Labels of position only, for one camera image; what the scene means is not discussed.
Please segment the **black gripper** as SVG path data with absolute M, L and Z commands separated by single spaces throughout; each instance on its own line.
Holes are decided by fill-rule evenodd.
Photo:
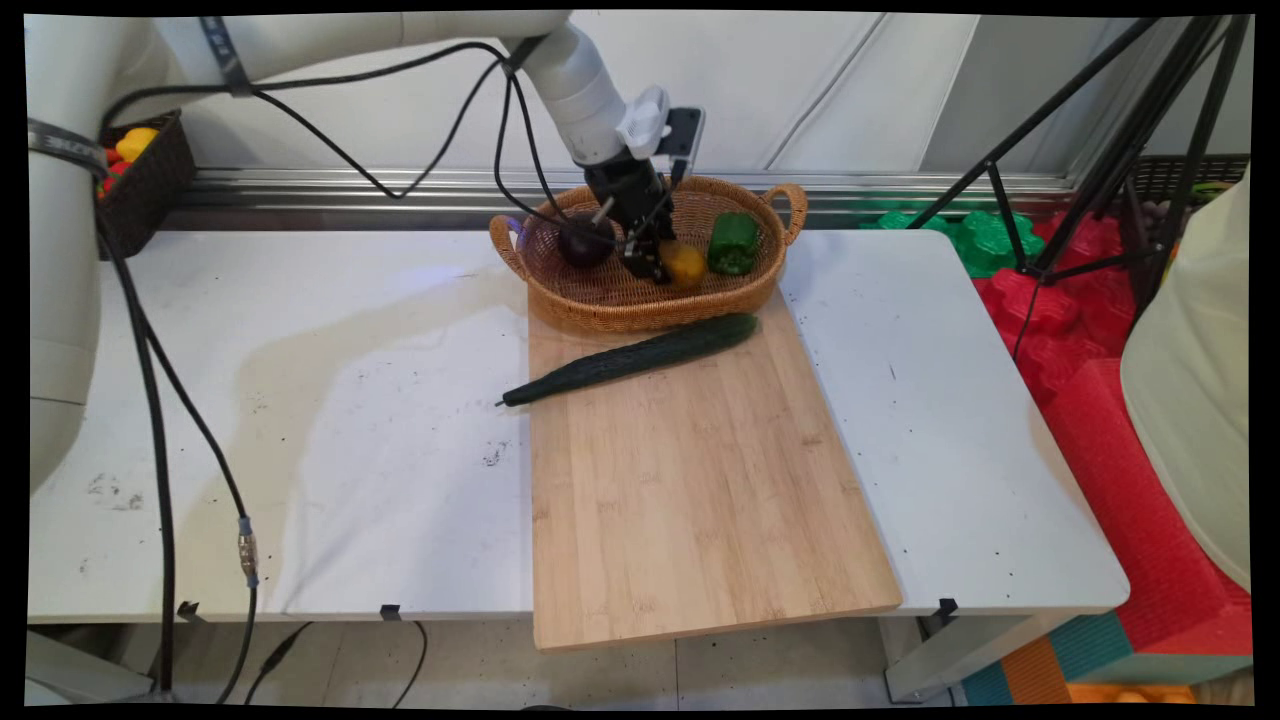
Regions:
M 632 231 L 644 224 L 643 232 L 630 232 L 622 245 L 621 261 L 639 279 L 652 279 L 657 284 L 673 284 L 675 272 L 669 259 L 676 250 L 672 224 L 675 202 L 673 186 L 648 160 L 637 160 L 626 152 L 582 169 L 588 187 L 604 210 L 599 219 L 590 217 L 590 232 L 603 236 L 605 222 L 616 223 L 622 231 Z

